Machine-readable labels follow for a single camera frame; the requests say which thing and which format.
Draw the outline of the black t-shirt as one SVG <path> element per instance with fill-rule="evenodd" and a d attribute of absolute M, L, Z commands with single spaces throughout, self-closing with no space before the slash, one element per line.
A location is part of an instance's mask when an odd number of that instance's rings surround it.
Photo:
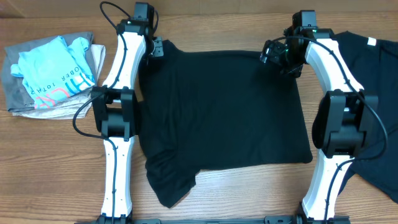
<path fill-rule="evenodd" d="M 139 68 L 139 140 L 163 206 L 201 170 L 312 161 L 294 77 L 257 52 L 183 52 L 169 40 L 163 50 Z"/>

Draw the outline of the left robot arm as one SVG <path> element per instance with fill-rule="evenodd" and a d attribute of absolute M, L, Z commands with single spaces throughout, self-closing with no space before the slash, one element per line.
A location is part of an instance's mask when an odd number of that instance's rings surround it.
<path fill-rule="evenodd" d="M 162 41 L 154 39 L 153 29 L 152 20 L 138 17 L 118 24 L 111 70 L 103 85 L 91 92 L 96 128 L 106 153 L 104 201 L 97 223 L 131 222 L 131 156 L 140 117 L 134 85 L 142 60 L 163 54 Z"/>

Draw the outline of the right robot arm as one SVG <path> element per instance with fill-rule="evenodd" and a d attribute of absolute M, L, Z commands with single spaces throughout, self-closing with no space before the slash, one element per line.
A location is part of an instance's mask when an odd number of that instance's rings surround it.
<path fill-rule="evenodd" d="M 302 67 L 312 67 L 324 96 L 312 126 L 312 141 L 318 149 L 310 187 L 296 215 L 266 217 L 268 223 L 349 223 L 335 215 L 335 203 L 350 165 L 368 145 L 378 98 L 365 92 L 340 54 L 330 29 L 310 27 L 264 44 L 260 60 L 281 66 L 283 74 L 299 76 Z"/>

